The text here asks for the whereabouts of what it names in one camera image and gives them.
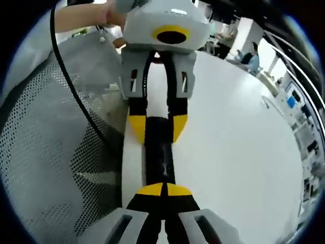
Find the person sitting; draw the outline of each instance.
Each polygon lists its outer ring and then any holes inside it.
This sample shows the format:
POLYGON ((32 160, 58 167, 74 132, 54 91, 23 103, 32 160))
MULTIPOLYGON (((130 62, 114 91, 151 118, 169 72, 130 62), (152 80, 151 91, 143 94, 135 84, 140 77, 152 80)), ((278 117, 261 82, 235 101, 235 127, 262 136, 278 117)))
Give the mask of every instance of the person sitting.
POLYGON ((256 76, 259 69, 258 45, 255 42, 252 42, 252 46, 248 53, 243 54, 240 50, 237 50, 237 52, 238 56, 235 58, 235 60, 227 61, 247 71, 253 76, 256 76))

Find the black cable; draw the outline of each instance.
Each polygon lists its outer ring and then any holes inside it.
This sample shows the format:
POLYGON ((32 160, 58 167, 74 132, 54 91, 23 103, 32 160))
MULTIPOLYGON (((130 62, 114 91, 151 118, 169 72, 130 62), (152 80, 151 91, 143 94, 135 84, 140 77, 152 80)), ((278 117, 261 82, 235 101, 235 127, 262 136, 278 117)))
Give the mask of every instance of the black cable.
POLYGON ((55 36, 55 25, 54 25, 54 18, 55 18, 55 9, 56 9, 56 5, 53 7, 53 9, 51 10, 51 15, 50 15, 50 32, 51 32, 51 41, 52 41, 52 46, 53 46, 53 52, 55 54, 55 57, 57 59, 57 62, 61 68, 61 71, 63 73, 64 78, 67 81, 67 84, 76 100, 76 102, 78 103, 81 111, 83 112, 83 114, 85 115, 85 117, 87 118, 88 122, 90 123, 91 127, 94 129, 94 131, 96 132, 96 134, 99 136, 99 138, 102 140, 102 142, 104 143, 104 145, 109 149, 109 151, 113 154, 117 155, 117 152, 115 150, 112 149, 112 147, 110 146, 109 142, 107 141, 107 139, 104 137, 104 135, 101 133, 101 131, 98 129, 97 125, 95 124, 95 122, 92 120, 91 116, 89 115, 87 109, 85 108, 85 106, 83 105, 82 101, 80 100, 77 91, 72 83, 72 80, 68 74, 68 71, 66 69, 66 66, 64 65, 64 62, 62 60, 62 57, 60 55, 60 51, 59 48, 57 46, 57 42, 56 42, 56 36, 55 36))
POLYGON ((100 31, 101 29, 102 29, 104 32, 108 33, 107 30, 106 30, 102 25, 99 25, 97 31, 100 31))
POLYGON ((213 15, 214 15, 214 8, 212 7, 212 13, 211 13, 211 16, 209 18, 209 22, 211 22, 212 18, 213 18, 213 15))
POLYGON ((67 5, 80 5, 80 4, 92 4, 94 0, 68 0, 67 5))

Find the white wall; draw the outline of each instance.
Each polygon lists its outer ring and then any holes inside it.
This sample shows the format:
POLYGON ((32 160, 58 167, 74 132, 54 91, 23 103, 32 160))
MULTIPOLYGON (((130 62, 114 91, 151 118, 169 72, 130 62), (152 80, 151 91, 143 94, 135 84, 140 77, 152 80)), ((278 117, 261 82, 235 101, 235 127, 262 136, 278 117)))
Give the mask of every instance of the white wall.
POLYGON ((277 55, 274 56, 273 61, 271 62, 270 67, 267 69, 268 73, 270 74, 273 68, 275 67, 276 63, 278 62, 279 57, 277 55))
POLYGON ((274 49, 264 38, 259 43, 258 54, 259 66, 263 67, 264 71, 268 71, 276 55, 274 49))
POLYGON ((251 28, 249 30, 248 37, 246 42, 243 46, 243 50, 248 51, 249 47, 251 46, 251 42, 256 42, 258 45, 263 38, 264 30, 260 27, 255 21, 253 21, 251 28))
POLYGON ((293 81, 293 79, 291 78, 289 73, 286 72, 282 78, 282 83, 280 84, 280 88, 286 89, 288 87, 288 85, 290 84, 290 82, 292 82, 292 81, 293 81))
POLYGON ((252 19, 241 18, 238 24, 238 34, 230 49, 230 57, 237 55, 237 50, 242 50, 243 52, 249 51, 251 42, 259 44, 263 35, 264 30, 252 19))
POLYGON ((274 76, 274 80, 282 78, 287 71, 287 67, 281 59, 278 59, 270 75, 274 76))
POLYGON ((237 55, 237 50, 243 49, 252 25, 253 25, 252 19, 248 19, 248 18, 240 19, 237 27, 238 34, 236 36, 233 46, 230 49, 230 54, 237 55))

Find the white pillar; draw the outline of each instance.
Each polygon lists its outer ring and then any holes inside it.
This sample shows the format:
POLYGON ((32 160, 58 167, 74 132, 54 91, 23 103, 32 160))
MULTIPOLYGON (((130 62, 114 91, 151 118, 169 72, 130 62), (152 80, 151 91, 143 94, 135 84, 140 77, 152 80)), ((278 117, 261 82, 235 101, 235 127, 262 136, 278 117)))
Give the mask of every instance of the white pillar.
POLYGON ((271 65, 270 65, 270 67, 269 67, 269 69, 268 69, 268 73, 269 73, 269 74, 270 74, 271 71, 273 70, 273 68, 274 68, 274 66, 276 65, 276 62, 278 62, 278 60, 279 60, 279 57, 278 57, 277 55, 275 55, 275 56, 274 56, 274 59, 273 59, 273 61, 272 61, 272 63, 271 63, 271 65))
POLYGON ((205 2, 201 2, 201 1, 198 1, 197 5, 198 5, 198 9, 202 10, 205 17, 207 19, 209 19, 212 14, 212 9, 210 8, 210 5, 205 2))
POLYGON ((282 83, 280 84, 280 88, 286 89, 290 82, 292 82, 292 78, 290 77, 289 73, 286 72, 282 78, 282 83))
POLYGON ((248 18, 241 18, 237 29, 238 34, 230 49, 230 54, 232 55, 237 55, 237 50, 247 52, 251 42, 259 44, 264 35, 264 30, 255 21, 248 18))

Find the office desk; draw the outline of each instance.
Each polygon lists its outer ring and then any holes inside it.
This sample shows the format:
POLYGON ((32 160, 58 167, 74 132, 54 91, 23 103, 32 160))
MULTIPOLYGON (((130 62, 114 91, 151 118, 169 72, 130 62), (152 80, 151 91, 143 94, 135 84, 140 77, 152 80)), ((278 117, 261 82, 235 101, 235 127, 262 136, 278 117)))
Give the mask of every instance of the office desk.
MULTIPOLYGON (((198 52, 189 119, 173 145, 176 182, 189 188, 249 244, 274 244, 290 222, 298 225, 302 167, 291 128, 261 95, 274 99, 255 77, 198 52)), ((166 73, 148 75, 148 115, 167 116, 166 73)), ((122 164, 122 204, 143 186, 143 149, 127 123, 122 164)), ((161 234, 159 244, 167 243, 161 234)))

